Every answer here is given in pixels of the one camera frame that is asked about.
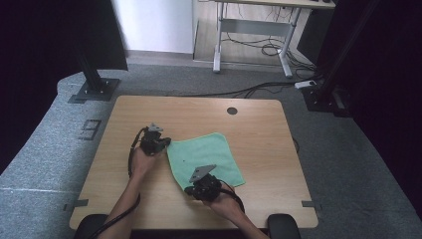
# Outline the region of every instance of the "table hole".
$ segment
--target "table hole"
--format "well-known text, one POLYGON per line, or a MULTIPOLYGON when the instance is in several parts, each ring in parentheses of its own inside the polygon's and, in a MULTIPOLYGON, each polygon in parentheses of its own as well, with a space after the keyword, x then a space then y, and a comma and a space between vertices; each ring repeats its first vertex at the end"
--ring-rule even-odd
POLYGON ((235 115, 236 113, 237 113, 237 109, 236 108, 228 108, 227 109, 227 113, 229 114, 229 115, 235 115))

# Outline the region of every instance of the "gray carpet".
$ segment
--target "gray carpet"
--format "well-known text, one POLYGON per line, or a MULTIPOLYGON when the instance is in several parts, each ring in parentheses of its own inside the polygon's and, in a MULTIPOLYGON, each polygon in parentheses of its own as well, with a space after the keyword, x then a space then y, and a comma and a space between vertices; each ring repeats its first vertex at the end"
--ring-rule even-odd
MULTIPOLYGON (((0 238, 73 238, 72 210, 65 204, 72 205, 81 192, 118 96, 209 94, 286 80, 280 73, 223 70, 215 75, 205 68, 146 65, 101 75, 121 79, 111 101, 68 104, 84 77, 61 80, 51 108, 1 175, 0 238), (86 120, 101 121, 93 140, 79 139, 86 120)), ((319 219, 317 228, 301 229, 303 238, 422 237, 421 220, 353 119, 308 112, 294 88, 258 91, 253 98, 280 100, 300 145, 319 219)))

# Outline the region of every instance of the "table top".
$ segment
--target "table top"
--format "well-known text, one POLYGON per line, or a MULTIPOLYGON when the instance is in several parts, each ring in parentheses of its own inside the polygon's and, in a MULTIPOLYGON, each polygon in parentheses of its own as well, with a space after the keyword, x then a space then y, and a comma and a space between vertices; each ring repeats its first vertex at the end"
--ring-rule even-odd
MULTIPOLYGON (((137 132, 155 122, 163 137, 189 139, 223 133, 246 183, 236 188, 246 213, 259 228, 270 214, 291 214, 301 228, 317 226, 302 167, 280 102, 274 100, 119 97, 79 197, 70 225, 78 228, 90 214, 109 214, 127 185, 127 157, 137 132), (237 109, 235 115, 228 108, 237 109)), ((234 228, 174 180, 166 154, 145 178, 134 228, 234 228)))
POLYGON ((270 5, 270 6, 284 6, 284 7, 301 7, 312 9, 333 9, 335 4, 332 0, 329 3, 324 3, 322 0, 214 0, 215 2, 224 3, 240 3, 240 4, 254 4, 254 5, 270 5))

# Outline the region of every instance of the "green cloth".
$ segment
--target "green cloth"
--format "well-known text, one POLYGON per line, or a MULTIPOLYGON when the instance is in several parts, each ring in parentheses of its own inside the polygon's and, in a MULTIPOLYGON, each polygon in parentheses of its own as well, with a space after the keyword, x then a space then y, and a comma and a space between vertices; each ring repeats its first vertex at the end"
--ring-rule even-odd
POLYGON ((233 186, 245 183, 229 148, 226 137, 218 132, 208 135, 172 141, 167 149, 171 171, 182 190, 193 184, 189 182, 198 166, 216 164, 210 174, 233 186))

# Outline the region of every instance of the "desk leg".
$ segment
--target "desk leg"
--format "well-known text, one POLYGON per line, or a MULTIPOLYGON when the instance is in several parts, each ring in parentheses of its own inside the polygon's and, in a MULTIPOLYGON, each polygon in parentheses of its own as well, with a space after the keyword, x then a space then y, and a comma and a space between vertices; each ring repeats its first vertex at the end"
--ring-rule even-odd
POLYGON ((223 23, 223 10, 224 3, 220 3, 219 16, 217 21, 217 45, 214 50, 214 73, 220 73, 220 63, 221 63, 221 24, 223 23))
POLYGON ((301 10, 302 8, 295 9, 293 21, 291 22, 291 27, 289 29, 288 35, 286 36, 285 45, 283 46, 283 50, 279 50, 279 58, 282 62, 283 70, 285 71, 285 75, 287 78, 291 78, 293 75, 289 63, 286 59, 286 53, 289 50, 289 45, 292 41, 293 34, 295 33, 295 28, 298 23, 299 15, 301 15, 301 10))

